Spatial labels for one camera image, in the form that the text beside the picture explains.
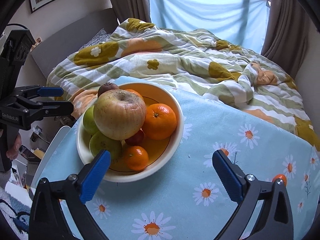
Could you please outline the left hand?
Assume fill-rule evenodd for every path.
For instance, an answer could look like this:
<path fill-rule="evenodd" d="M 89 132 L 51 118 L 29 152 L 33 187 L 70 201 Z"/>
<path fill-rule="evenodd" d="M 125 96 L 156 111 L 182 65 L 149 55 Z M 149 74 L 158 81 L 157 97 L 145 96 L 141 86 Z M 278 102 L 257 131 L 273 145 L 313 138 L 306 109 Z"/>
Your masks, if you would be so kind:
<path fill-rule="evenodd" d="M 18 133 L 13 146 L 6 152 L 6 155 L 10 160 L 14 160 L 18 157 L 21 145 L 21 135 Z"/>

